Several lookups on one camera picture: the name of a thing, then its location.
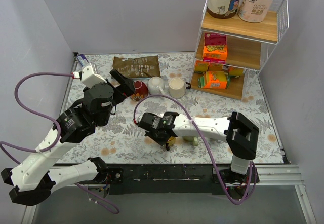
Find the yellow mug black handle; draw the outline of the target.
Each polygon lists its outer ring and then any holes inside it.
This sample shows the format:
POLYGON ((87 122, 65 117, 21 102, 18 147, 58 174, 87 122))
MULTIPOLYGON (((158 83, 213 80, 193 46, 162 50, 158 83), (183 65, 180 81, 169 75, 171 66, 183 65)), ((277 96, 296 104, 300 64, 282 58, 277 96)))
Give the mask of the yellow mug black handle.
POLYGON ((165 146, 167 151, 170 150, 170 147, 174 145, 175 141, 176 141, 176 138, 173 136, 168 139, 166 146, 165 146))

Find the light green mug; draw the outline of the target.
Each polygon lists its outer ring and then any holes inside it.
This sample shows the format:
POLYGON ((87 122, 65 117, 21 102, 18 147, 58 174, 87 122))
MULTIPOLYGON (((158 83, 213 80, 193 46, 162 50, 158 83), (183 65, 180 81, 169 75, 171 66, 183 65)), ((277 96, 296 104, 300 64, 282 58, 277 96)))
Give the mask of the light green mug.
POLYGON ((194 136, 183 136, 184 141, 190 143, 192 146, 198 146, 198 138, 194 136))

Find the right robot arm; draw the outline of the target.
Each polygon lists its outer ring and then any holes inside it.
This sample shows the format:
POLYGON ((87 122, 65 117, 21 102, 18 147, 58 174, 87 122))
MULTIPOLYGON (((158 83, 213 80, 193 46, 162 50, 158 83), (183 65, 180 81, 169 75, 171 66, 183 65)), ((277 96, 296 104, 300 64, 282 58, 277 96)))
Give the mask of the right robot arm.
POLYGON ((228 170, 221 170, 225 183, 243 183, 250 180, 249 164, 256 158, 259 128, 243 114, 233 112, 229 117, 190 119, 184 114, 166 112, 162 116, 143 113, 134 119, 135 125, 145 130, 149 137, 166 150, 176 137, 205 137, 229 145, 232 160, 228 170))

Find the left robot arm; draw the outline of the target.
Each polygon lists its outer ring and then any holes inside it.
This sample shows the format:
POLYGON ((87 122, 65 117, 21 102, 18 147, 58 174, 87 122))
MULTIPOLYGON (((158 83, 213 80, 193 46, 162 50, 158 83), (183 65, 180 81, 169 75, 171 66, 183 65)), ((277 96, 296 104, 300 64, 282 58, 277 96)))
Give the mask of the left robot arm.
POLYGON ((111 182, 112 172, 100 157, 88 158, 84 163, 70 167, 52 168, 70 149, 95 133, 96 127, 107 125, 110 116, 116 113, 116 106, 134 94, 132 79, 115 69, 110 75, 119 86, 114 87, 90 68, 67 75, 84 84, 83 98, 57 119, 47 117, 53 126, 44 140, 36 149, 28 149, 29 156, 16 167, 1 171, 3 182, 13 187, 9 192, 13 203, 34 206, 54 191, 71 184, 111 182))

